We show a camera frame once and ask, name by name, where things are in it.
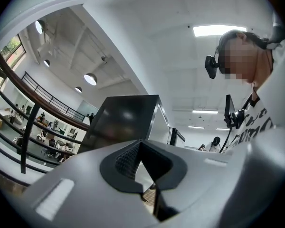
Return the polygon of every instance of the ceiling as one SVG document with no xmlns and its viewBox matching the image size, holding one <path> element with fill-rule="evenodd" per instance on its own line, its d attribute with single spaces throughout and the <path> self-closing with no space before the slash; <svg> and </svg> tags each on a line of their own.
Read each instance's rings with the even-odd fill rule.
<svg viewBox="0 0 285 228">
<path fill-rule="evenodd" d="M 196 38 L 193 26 L 226 24 L 246 27 L 261 37 L 271 32 L 272 9 L 266 0 L 110 0 L 119 10 L 131 9 L 142 33 L 154 45 L 168 79 L 172 113 L 177 126 L 225 127 L 226 95 L 241 108 L 251 85 L 225 79 L 211 80 L 204 68 L 220 36 Z M 219 110 L 217 115 L 192 114 L 192 109 Z"/>
<path fill-rule="evenodd" d="M 35 23 L 27 27 L 37 60 L 50 60 L 49 70 L 72 89 L 82 87 L 87 102 L 99 108 L 108 96 L 139 94 L 110 52 L 70 8 L 41 20 L 46 22 L 45 34 L 38 34 Z M 84 80 L 84 75 L 91 72 L 97 77 L 96 86 Z M 95 94 L 101 95 L 100 101 L 95 100 Z"/>
</svg>

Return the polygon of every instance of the black metal railing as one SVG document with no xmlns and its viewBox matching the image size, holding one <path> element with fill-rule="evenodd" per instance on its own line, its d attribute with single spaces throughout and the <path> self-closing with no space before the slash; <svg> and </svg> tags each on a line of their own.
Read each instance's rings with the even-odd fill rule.
<svg viewBox="0 0 285 228">
<path fill-rule="evenodd" d="M 66 104 L 62 103 L 53 95 L 51 95 L 48 91 L 41 87 L 27 72 L 25 72 L 24 76 L 22 77 L 22 81 L 32 90 L 34 90 L 36 94 L 38 94 L 45 101 L 56 107 L 59 111 L 67 114 L 70 117 L 73 117 L 79 122 L 82 122 L 84 120 L 84 115 L 68 107 Z"/>
<path fill-rule="evenodd" d="M 15 162 L 19 163 L 20 164 L 20 169 L 21 169 L 21 172 L 22 173 L 26 173 L 26 167 L 32 169 L 32 170 L 36 170 L 36 171 L 39 171 L 39 172 L 42 172 L 42 173 L 46 173 L 45 170 L 42 170 L 42 169 L 39 169 L 39 168 L 36 168 L 36 167 L 33 167 L 33 166 L 30 166 L 26 163 L 26 158 L 27 156 L 30 156 L 36 160 L 39 160 L 39 161 L 42 161 L 42 162 L 45 162 L 45 163 L 48 163 L 48 164 L 51 164 L 51 165 L 54 165 L 54 166 L 57 166 L 59 165 L 60 163 L 59 162 L 56 162 L 56 161 L 52 161 L 52 160 L 49 160 L 49 159 L 45 159 L 45 158 L 42 158 L 41 156 L 37 156 L 36 154 L 33 154 L 33 153 L 30 153 L 28 152 L 28 143 L 29 141 L 43 147 L 43 148 L 46 148 L 47 150 L 52 150 L 54 152 L 58 152 L 60 154 L 63 154 L 63 155 L 67 155 L 67 156 L 71 156 L 71 155 L 74 155 L 74 153 L 71 153 L 71 152 L 66 152 L 66 151 L 63 151 L 63 150 L 60 150 L 58 148 L 55 148 L 55 147 L 51 147 L 51 146 L 48 146 L 44 143 L 41 143 L 39 142 L 37 139 L 34 139 L 32 137 L 30 137 L 30 132 L 32 130 L 32 126 L 35 125 L 37 126 L 38 128 L 40 129 L 43 129 L 45 130 L 46 132 L 48 133 L 51 133 L 55 136 L 58 136 L 62 139 L 65 139 L 67 141 L 70 141 L 72 143 L 78 143 L 80 145 L 84 145 L 82 144 L 81 141 L 78 141 L 78 140 L 75 140 L 75 139 L 72 139 L 72 138 L 69 138 L 67 136 L 64 136 L 64 135 L 61 135 L 51 129 L 48 129 L 46 128 L 44 125 L 41 125 L 40 123 L 38 123 L 36 121 L 36 117 L 37 117 L 37 113 L 40 109 L 40 107 L 35 104 L 30 115 L 27 116 L 25 115 L 22 111 L 20 111 L 1 91 L 0 91 L 0 96 L 2 97 L 2 99 L 8 104 L 10 105 L 11 108 L 13 108 L 20 116 L 24 117 L 25 119 L 28 120 L 27 122 L 27 125 L 26 125 L 26 129 L 25 129 L 25 132 L 22 132 L 19 128 L 17 128 L 16 126 L 14 126 L 13 124 L 11 124 L 9 122 L 9 120 L 7 120 L 5 117 L 2 116 L 2 114 L 0 113 L 0 119 L 11 129 L 13 129 L 15 132 L 17 132 L 18 134 L 20 134 L 21 136 L 23 136 L 23 142 L 22 142 L 22 145 L 21 146 L 18 146 L 16 145 L 12 140 L 8 139 L 6 136 L 4 136 L 4 134 L 0 131 L 0 138 L 3 139 L 7 144 L 9 144 L 10 146 L 14 147 L 16 150 L 18 151 L 21 151 L 21 159 L 20 161 L 10 155 L 8 155 L 7 153 L 5 153 L 1 148 L 0 148 L 0 152 L 4 152 L 3 154 L 5 156 L 8 155 L 8 157 L 11 159 L 11 160 L 14 160 Z"/>
</svg>

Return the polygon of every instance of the round light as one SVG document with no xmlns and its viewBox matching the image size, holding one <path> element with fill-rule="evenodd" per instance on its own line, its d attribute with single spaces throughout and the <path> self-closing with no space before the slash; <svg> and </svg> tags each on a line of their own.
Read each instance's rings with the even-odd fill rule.
<svg viewBox="0 0 285 228">
<path fill-rule="evenodd" d="M 44 64 L 48 67 L 49 66 L 49 60 L 43 60 Z"/>
<path fill-rule="evenodd" d="M 35 26 L 36 26 L 38 33 L 42 34 L 42 32 L 44 31 L 44 28 L 45 28 L 45 22 L 42 20 L 36 20 Z"/>
<path fill-rule="evenodd" d="M 95 85 L 97 84 L 97 78 L 96 78 L 96 75 L 95 75 L 95 74 L 88 73 L 88 74 L 86 74 L 84 77 L 85 77 L 85 80 L 86 80 L 89 84 L 91 84 L 91 85 L 93 85 L 93 86 L 95 86 Z"/>
<path fill-rule="evenodd" d="M 82 88 L 81 87 L 76 87 L 75 90 L 77 90 L 79 93 L 82 92 Z"/>
</svg>

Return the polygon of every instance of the ceiling light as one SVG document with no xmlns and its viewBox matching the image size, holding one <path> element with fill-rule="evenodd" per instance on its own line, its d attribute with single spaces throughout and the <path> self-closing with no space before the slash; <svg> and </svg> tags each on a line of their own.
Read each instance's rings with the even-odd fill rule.
<svg viewBox="0 0 285 228">
<path fill-rule="evenodd" d="M 199 114 L 217 114 L 217 113 L 219 113 L 219 111 L 193 110 L 192 113 L 199 113 Z"/>
<path fill-rule="evenodd" d="M 39 34 L 42 34 L 42 32 L 44 31 L 45 27 L 46 27 L 46 24 L 43 20 L 36 20 L 35 21 L 35 26 L 36 26 L 36 29 L 38 31 Z"/>
<path fill-rule="evenodd" d="M 95 75 L 95 74 L 88 73 L 88 74 L 86 74 L 84 77 L 85 77 L 85 80 L 86 80 L 89 84 L 91 84 L 91 85 L 93 85 L 93 86 L 95 86 L 95 85 L 97 84 L 97 78 L 96 78 L 96 75 Z"/>
<path fill-rule="evenodd" d="M 76 87 L 75 90 L 77 90 L 79 93 L 82 92 L 82 88 L 81 87 Z"/>
<path fill-rule="evenodd" d="M 204 127 L 195 127 L 195 126 L 188 126 L 189 128 L 197 128 L 197 129 L 204 129 Z"/>
<path fill-rule="evenodd" d="M 44 64 L 48 67 L 49 66 L 49 60 L 43 60 Z"/>
<path fill-rule="evenodd" d="M 217 128 L 216 130 L 218 130 L 218 131 L 229 131 L 230 129 L 229 128 Z"/>
<path fill-rule="evenodd" d="M 199 36 L 221 36 L 226 32 L 237 29 L 246 32 L 245 27 L 232 26 L 232 25 L 205 25 L 193 27 L 195 37 Z"/>
</svg>

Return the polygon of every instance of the white ceiling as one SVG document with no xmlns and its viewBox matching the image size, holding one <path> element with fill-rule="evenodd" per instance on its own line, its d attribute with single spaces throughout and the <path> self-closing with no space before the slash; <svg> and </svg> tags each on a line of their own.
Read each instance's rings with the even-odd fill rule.
<svg viewBox="0 0 285 228">
<path fill-rule="evenodd" d="M 49 59 L 49 70 L 69 87 L 82 87 L 82 96 L 87 102 L 99 108 L 108 96 L 139 94 L 110 52 L 70 8 L 41 19 L 47 24 L 47 43 L 44 34 L 37 33 L 34 23 L 27 27 L 38 61 Z M 103 56 L 107 57 L 106 62 L 101 59 Z M 97 77 L 96 86 L 89 85 L 83 78 L 90 72 Z"/>
<path fill-rule="evenodd" d="M 108 0 L 108 4 L 118 6 L 119 10 L 130 9 L 138 17 L 144 36 L 156 48 L 161 69 L 168 79 L 176 125 L 203 126 L 208 130 L 225 127 L 226 95 L 231 94 L 235 107 L 241 108 L 251 93 L 251 86 L 239 80 L 227 80 L 220 72 L 211 80 L 204 61 L 206 55 L 214 54 L 219 36 L 196 38 L 192 27 L 244 26 L 261 37 L 268 37 L 272 9 L 267 1 Z M 217 109 L 219 114 L 196 115 L 191 113 L 192 109 Z"/>
</svg>

